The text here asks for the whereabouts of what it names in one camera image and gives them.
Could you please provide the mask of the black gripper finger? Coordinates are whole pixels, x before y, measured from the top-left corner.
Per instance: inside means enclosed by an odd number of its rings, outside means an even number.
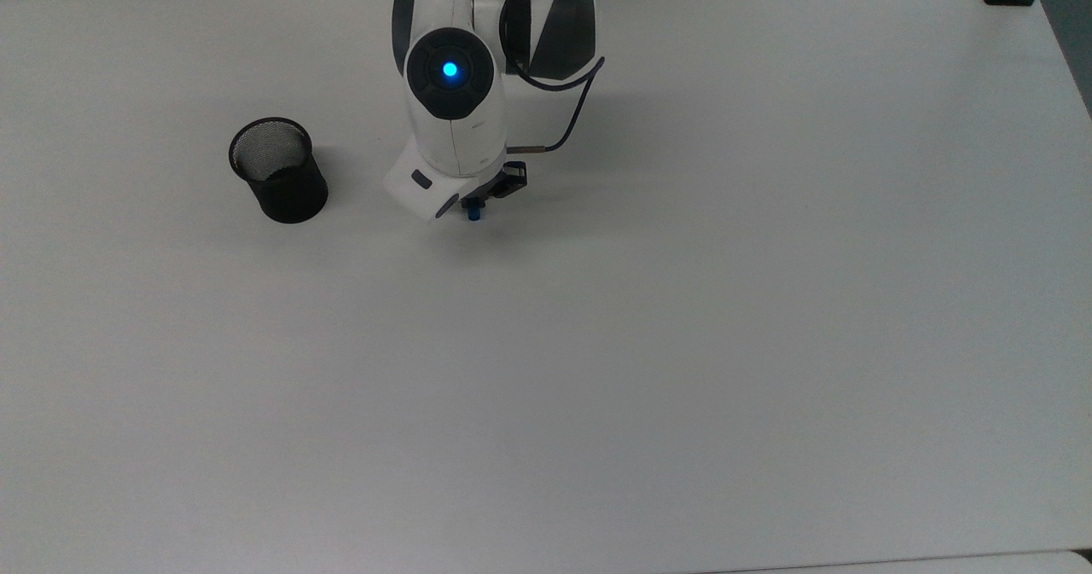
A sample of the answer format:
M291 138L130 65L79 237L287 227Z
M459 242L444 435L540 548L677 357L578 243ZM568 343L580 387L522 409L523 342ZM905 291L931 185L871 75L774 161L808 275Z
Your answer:
M488 200L503 200L527 183L526 162L506 162L491 180L462 198L462 208L483 210Z

